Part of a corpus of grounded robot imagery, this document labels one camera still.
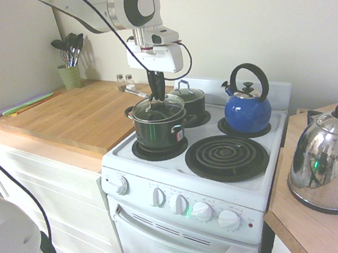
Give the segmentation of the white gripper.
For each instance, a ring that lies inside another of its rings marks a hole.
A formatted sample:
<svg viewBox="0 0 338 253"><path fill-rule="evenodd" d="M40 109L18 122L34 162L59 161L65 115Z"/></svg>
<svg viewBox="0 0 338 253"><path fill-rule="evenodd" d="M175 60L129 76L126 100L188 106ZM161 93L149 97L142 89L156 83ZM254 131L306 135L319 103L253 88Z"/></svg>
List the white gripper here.
<svg viewBox="0 0 338 253"><path fill-rule="evenodd" d="M128 65L132 69L143 69L146 67L148 84L154 99L165 99L164 72L177 73L183 68L183 56L180 45L153 46L150 52L142 52L139 46L130 47L133 56L127 51Z"/></svg>

